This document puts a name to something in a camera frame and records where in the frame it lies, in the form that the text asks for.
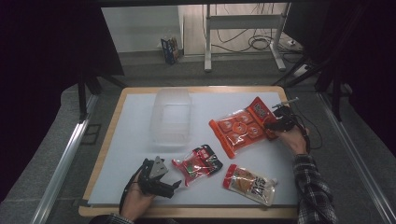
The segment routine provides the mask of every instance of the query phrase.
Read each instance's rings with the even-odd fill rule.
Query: person's left hand
[[[146,210],[148,210],[155,195],[145,195],[137,184],[140,172],[134,178],[134,183],[129,187],[128,194],[125,197],[124,204],[122,205],[121,216],[135,221],[137,218],[143,216]]]

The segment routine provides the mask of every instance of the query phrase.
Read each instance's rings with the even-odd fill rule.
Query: red food package
[[[232,159],[236,150],[242,147],[262,139],[276,138],[272,131],[264,128],[266,122],[276,122],[276,117],[262,99],[256,97],[247,108],[233,112],[223,119],[212,119],[209,121],[209,126],[219,139],[227,156]]]
[[[199,177],[213,175],[222,167],[222,163],[209,145],[194,149],[183,160],[172,160],[172,164],[184,175],[186,187]]]

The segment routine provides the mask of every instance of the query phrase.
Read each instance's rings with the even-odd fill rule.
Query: hand
[[[275,132],[275,134],[291,149],[294,155],[308,154],[305,139],[297,126],[288,132]]]
[[[145,214],[148,210],[155,195],[145,195],[139,187],[139,184],[135,183],[139,179],[139,174],[134,178],[134,183],[129,187],[128,194],[125,197],[124,204],[122,205],[121,216],[126,217],[133,222]]]

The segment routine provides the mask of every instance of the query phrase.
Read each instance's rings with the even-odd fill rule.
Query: aluminum rail
[[[64,179],[66,178],[70,165],[76,155],[76,151],[78,149],[79,143],[81,142],[82,136],[87,129],[88,123],[90,122],[92,111],[98,98],[99,97],[97,95],[92,95],[90,97],[90,100],[87,103],[87,117],[81,123],[77,124],[75,130],[73,131],[66,149],[64,150],[64,154],[62,155],[58,166],[52,175],[52,178],[46,188],[46,191],[44,192],[43,197],[41,198],[40,204],[35,210],[35,214],[30,223],[46,223],[47,218],[50,215],[50,210],[52,209],[56,197],[58,196],[62,184],[64,183]]]
[[[363,182],[364,187],[366,187],[368,193],[370,194],[376,206],[376,209],[379,212],[379,215],[384,220],[384,223],[396,223],[396,216],[393,212],[392,207],[390,206],[389,200],[383,193],[382,189],[378,186],[372,174],[370,173],[370,170],[361,158],[361,154],[349,137],[349,134],[347,133],[347,130],[345,129],[343,123],[338,121],[338,119],[332,113],[331,103],[328,97],[325,95],[325,93],[318,93],[318,98],[324,104],[323,107],[326,109],[326,113],[330,119],[330,122],[337,131],[346,149],[346,153],[348,154],[350,160],[352,161],[358,174],[360,175],[361,181]]]

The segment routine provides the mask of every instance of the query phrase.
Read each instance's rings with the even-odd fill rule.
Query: wall
[[[182,46],[177,6],[104,7],[102,11],[117,52],[159,50],[160,39],[169,34]]]

